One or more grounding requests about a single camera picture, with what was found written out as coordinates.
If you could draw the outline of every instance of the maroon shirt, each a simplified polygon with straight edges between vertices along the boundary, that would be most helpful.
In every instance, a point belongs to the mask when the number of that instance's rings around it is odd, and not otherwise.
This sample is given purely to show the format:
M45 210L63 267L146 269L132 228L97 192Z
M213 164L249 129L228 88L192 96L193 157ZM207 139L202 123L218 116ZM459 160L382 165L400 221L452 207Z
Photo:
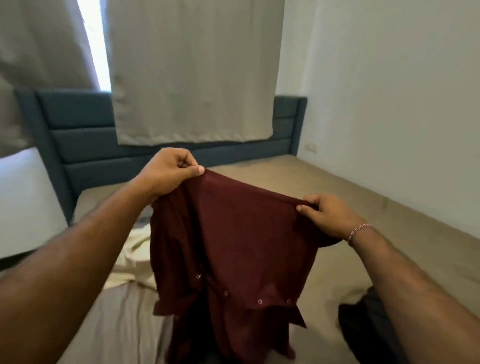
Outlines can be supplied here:
M155 201L154 314L175 315L167 362L216 347L240 363L262 363L270 349L295 357L288 324L305 327L296 303L317 248L338 242L298 204L209 170Z

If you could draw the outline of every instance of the curtain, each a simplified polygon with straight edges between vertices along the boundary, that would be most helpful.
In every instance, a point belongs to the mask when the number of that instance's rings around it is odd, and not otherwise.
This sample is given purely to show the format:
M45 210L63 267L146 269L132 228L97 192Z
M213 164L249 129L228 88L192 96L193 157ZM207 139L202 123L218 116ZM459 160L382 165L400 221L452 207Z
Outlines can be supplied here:
M103 0L119 144L272 135L283 0Z
M98 88L76 0L0 2L0 156L31 144L15 86Z

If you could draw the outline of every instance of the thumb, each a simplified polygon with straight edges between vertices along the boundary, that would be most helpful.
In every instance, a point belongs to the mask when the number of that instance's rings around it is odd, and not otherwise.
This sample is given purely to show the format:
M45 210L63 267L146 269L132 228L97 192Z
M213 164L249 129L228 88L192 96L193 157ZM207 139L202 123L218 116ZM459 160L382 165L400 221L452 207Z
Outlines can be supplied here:
M190 166L186 168L180 168L179 172L182 176L182 180L187 180L192 177L201 176L205 172L205 168L203 166Z
M323 225L324 217L322 212L315 211L313 208L305 205L298 205L297 211L312 220L318 227Z

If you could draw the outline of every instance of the upholstered headboard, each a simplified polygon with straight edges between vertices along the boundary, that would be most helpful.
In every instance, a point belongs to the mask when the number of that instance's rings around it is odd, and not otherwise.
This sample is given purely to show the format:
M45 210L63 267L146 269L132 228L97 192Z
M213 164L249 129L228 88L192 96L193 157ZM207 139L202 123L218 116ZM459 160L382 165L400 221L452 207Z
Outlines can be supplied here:
M165 146L190 149L206 167L296 155L307 106L305 97L276 96L274 133L267 140L140 147L117 144L111 93L56 89L15 92L68 222L83 190L130 180Z

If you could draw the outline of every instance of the hand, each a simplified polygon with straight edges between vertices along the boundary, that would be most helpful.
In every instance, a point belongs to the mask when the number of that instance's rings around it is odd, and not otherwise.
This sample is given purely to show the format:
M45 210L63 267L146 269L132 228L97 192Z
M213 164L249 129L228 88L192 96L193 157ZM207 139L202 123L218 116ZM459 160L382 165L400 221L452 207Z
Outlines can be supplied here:
M298 205L297 211L312 220L327 235L347 240L355 228L366 223L363 217L336 196L312 194L303 199L317 205L320 211L304 205Z
M176 189L180 183L205 172L187 149L163 148L147 163L132 183L149 193L151 202Z

